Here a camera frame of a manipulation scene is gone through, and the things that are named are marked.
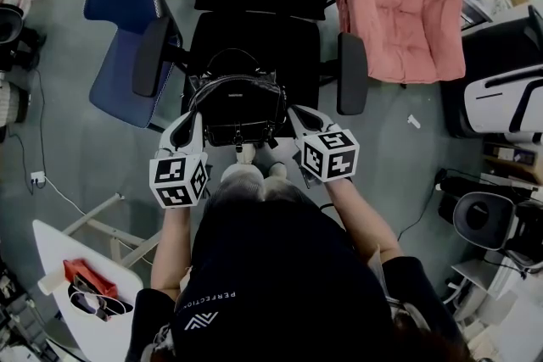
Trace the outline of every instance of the black t-shirt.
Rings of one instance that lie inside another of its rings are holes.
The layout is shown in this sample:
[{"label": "black t-shirt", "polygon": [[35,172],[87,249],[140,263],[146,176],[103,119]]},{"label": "black t-shirt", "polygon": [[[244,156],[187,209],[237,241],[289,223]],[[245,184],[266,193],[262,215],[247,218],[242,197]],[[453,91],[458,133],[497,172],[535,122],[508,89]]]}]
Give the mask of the black t-shirt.
[{"label": "black t-shirt", "polygon": [[[383,272],[391,297],[414,305],[431,330],[461,341],[418,259],[392,259]],[[361,346],[377,354],[393,326],[377,278],[345,231],[318,209],[287,202],[237,203],[207,214],[176,312],[174,305],[155,290],[137,295],[126,360],[139,361],[168,323],[176,354],[189,360]]]}]

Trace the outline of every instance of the t-shirt sleeve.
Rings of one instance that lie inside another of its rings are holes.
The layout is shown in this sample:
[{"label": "t-shirt sleeve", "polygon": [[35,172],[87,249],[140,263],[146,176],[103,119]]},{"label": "t-shirt sleeve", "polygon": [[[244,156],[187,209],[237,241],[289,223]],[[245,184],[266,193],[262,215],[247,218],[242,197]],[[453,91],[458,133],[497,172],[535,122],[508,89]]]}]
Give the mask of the t-shirt sleeve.
[{"label": "t-shirt sleeve", "polygon": [[153,342],[160,328],[173,316],[175,303],[163,292],[145,288],[136,296],[132,337],[126,362],[139,362],[143,350]]},{"label": "t-shirt sleeve", "polygon": [[452,343],[463,343],[456,322],[435,293],[417,258],[391,259],[383,264],[383,272],[392,298],[417,308],[430,330],[438,332]]}]

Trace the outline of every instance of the forearm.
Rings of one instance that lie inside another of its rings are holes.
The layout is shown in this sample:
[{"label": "forearm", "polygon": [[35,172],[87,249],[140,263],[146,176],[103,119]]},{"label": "forearm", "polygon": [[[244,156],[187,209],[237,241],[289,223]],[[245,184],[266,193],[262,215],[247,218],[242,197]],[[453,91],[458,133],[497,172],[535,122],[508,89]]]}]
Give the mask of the forearm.
[{"label": "forearm", "polygon": [[151,271],[151,287],[172,298],[190,267],[190,209],[167,209]]},{"label": "forearm", "polygon": [[366,202],[352,182],[342,179],[325,183],[325,186],[363,259],[369,259],[378,246],[383,263],[403,255],[389,224]]}]

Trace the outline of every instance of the red object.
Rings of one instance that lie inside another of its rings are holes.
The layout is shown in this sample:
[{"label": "red object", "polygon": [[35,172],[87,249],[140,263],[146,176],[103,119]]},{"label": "red object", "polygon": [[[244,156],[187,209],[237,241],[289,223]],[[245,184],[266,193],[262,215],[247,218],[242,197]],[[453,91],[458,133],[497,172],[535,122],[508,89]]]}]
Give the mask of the red object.
[{"label": "red object", "polygon": [[92,270],[84,259],[73,259],[72,261],[64,260],[64,275],[66,279],[73,283],[76,275],[79,274],[87,279],[103,296],[109,298],[117,298],[117,286],[113,282]]}]

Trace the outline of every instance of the white box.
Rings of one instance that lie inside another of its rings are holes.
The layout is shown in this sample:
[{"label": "white box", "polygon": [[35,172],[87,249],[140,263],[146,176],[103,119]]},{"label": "white box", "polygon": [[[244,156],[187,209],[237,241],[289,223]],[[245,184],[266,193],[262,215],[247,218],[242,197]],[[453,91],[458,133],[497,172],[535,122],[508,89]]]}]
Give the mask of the white box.
[{"label": "white box", "polygon": [[321,181],[356,173],[360,145],[349,130],[304,136],[302,166]]},{"label": "white box", "polygon": [[163,209],[198,204],[208,181],[207,153],[174,155],[149,162],[149,185]]}]

